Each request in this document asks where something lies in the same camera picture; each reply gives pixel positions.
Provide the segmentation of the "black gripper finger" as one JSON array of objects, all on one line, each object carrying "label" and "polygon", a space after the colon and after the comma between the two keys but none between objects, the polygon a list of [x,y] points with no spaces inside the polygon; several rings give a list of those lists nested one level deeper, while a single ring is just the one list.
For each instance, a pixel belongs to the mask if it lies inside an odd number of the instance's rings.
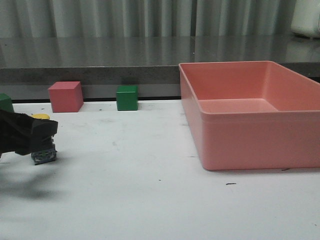
[{"label": "black gripper finger", "polygon": [[25,156],[51,149],[58,122],[36,119],[24,113],[0,111],[0,153]]}]

